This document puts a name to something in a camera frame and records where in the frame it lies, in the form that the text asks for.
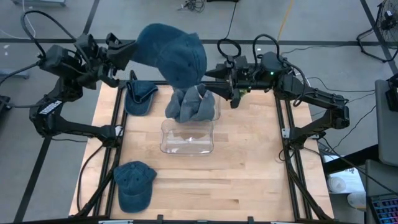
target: wooden table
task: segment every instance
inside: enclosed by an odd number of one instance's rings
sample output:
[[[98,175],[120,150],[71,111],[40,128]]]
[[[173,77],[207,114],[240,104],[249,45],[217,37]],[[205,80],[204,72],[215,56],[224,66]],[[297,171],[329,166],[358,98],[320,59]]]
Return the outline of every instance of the wooden table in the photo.
[[[102,84],[93,125],[111,123],[116,92],[117,89]],[[213,152],[207,156],[171,156],[159,147],[160,127],[166,119],[164,109],[171,94],[171,87],[159,86],[150,114],[128,116],[124,133],[120,164],[142,161],[157,171],[150,206],[141,213],[122,212],[116,188],[111,218],[155,220],[162,214],[165,220],[245,221],[253,216],[255,221],[293,221],[285,164],[278,159],[282,143],[274,95],[252,91],[235,110],[222,100],[221,118],[214,121]],[[312,121],[305,103],[293,108],[293,114],[298,127]],[[83,161],[99,146],[97,139],[90,139]],[[313,140],[308,140],[305,146],[318,151]],[[307,189],[332,217],[321,160],[315,153],[305,150],[301,153]],[[81,205],[98,186],[103,155],[104,150],[84,171]],[[100,214],[104,214],[107,196],[106,189]],[[70,214],[76,212],[75,193]],[[304,217],[302,203],[300,214]]]

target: blue fabric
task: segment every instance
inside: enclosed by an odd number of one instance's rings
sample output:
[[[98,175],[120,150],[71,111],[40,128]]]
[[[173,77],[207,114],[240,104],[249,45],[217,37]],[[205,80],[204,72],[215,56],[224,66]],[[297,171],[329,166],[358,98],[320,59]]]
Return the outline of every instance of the blue fabric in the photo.
[[[145,116],[152,106],[157,86],[148,81],[131,81],[131,91],[127,89],[124,109],[134,116]]]
[[[203,84],[187,90],[174,90],[165,114],[178,123],[187,121],[213,120],[215,115],[215,99]]]
[[[152,197],[152,182],[157,173],[147,164],[128,162],[113,170],[114,180],[119,186],[118,197],[120,209],[134,213],[145,210]]]
[[[206,73],[207,58],[198,34],[187,34],[164,24],[148,25],[137,38],[132,60],[155,67],[175,88],[199,84]]]

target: concrete floor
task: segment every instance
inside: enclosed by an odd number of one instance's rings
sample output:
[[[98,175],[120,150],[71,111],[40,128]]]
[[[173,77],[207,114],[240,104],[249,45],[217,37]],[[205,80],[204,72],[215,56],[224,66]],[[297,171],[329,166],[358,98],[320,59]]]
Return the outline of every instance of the concrete floor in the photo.
[[[34,5],[59,20],[73,35],[82,33],[94,0],[68,0],[67,7]],[[113,32],[121,39],[135,39],[142,28],[153,22],[163,22],[187,32],[197,32],[201,39],[223,38],[229,26],[233,3],[212,2],[201,14],[177,11],[184,0],[101,0],[94,17],[90,33],[97,39],[104,39]],[[373,16],[376,16],[380,0],[367,0]],[[242,0],[236,8],[236,15],[229,35],[230,39],[253,39],[260,33],[277,36],[280,23],[289,5],[289,0]],[[0,29],[25,37],[19,24],[21,6],[9,0],[0,1]],[[38,38],[66,39],[67,36],[50,21],[39,15],[29,16]],[[327,40],[350,41],[370,28],[370,23],[359,0],[300,0],[296,1],[284,28],[281,40]],[[0,41],[9,38],[0,32]],[[377,41],[374,34],[365,41]],[[72,44],[61,44],[73,48]],[[51,44],[43,44],[48,49]],[[282,45],[281,51],[290,51],[296,45]],[[243,54],[251,57],[251,46],[243,45]],[[259,45],[263,52],[272,50],[270,45]],[[205,45],[208,69],[223,61],[216,45]],[[367,50],[383,56],[380,47]],[[0,42],[0,68],[18,69],[35,62],[38,49],[34,44]],[[307,77],[321,78],[329,88],[340,90],[372,90],[374,81],[387,79],[392,75],[387,63],[381,63],[365,56],[357,46],[338,48],[315,48],[288,54],[289,61],[298,65]],[[157,70],[130,63],[141,79],[160,80]],[[35,103],[48,93],[57,78],[38,68],[29,70],[30,78],[10,79],[0,88],[0,94],[12,98],[17,104]],[[118,74],[127,77],[126,73]],[[316,80],[312,85],[324,90]],[[98,90],[85,90],[82,99],[66,104],[62,115],[69,120],[90,124],[98,98]],[[344,93],[349,99],[364,93]],[[350,104],[351,126],[375,105],[374,97]],[[320,108],[310,107],[312,114]],[[35,132],[28,118],[28,110],[13,109],[7,113],[0,125],[0,223],[12,222],[21,202],[22,195],[40,151],[43,139]],[[358,128],[344,140],[336,150],[349,154],[377,142],[376,114],[371,113]],[[326,138],[332,146],[350,130],[330,130]],[[85,148],[84,143],[54,142],[45,159],[36,188],[32,195],[24,221],[63,218],[68,215],[75,191],[76,180]],[[344,195],[331,196],[335,217],[346,222],[363,222],[363,213],[348,206]]]

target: keyboard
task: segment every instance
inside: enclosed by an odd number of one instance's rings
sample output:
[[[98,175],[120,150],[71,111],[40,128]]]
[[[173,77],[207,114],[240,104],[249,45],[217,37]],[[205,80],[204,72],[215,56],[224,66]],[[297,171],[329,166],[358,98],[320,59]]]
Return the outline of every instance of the keyboard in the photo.
[[[375,221],[379,224],[398,224],[398,197],[394,194],[369,197]]]

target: cap brim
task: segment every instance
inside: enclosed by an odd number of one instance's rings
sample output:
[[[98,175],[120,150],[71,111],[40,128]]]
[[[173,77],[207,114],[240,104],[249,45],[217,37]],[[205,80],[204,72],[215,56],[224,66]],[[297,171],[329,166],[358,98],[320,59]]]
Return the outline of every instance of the cap brim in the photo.
[[[149,113],[150,107],[152,106],[152,100],[154,99],[155,93],[148,96],[148,98],[142,103],[136,103],[130,94],[126,94],[124,101],[124,109],[128,114],[134,116],[145,116]]]
[[[124,212],[134,213],[145,210],[150,204],[152,197],[152,182],[147,184],[145,191],[137,195],[128,195],[120,188],[118,190],[119,206]]]

